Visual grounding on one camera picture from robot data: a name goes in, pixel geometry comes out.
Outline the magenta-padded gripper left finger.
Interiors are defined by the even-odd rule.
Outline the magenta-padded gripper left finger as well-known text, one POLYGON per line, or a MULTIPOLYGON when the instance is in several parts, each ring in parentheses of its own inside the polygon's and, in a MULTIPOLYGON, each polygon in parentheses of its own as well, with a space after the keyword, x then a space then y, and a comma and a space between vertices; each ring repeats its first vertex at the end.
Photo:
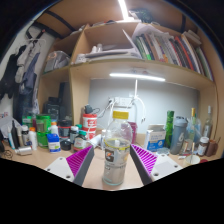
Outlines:
POLYGON ((94 148, 88 146, 67 158, 58 157, 46 171, 81 186, 93 157, 94 148))

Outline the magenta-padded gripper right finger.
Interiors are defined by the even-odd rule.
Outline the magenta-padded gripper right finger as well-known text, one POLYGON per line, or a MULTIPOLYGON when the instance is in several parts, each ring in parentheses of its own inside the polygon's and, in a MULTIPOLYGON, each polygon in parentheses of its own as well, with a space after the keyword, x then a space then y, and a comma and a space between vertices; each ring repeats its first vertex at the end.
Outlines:
POLYGON ((143 185, 150 184, 182 169, 168 155, 156 155, 134 144, 130 145, 130 155, 143 185))

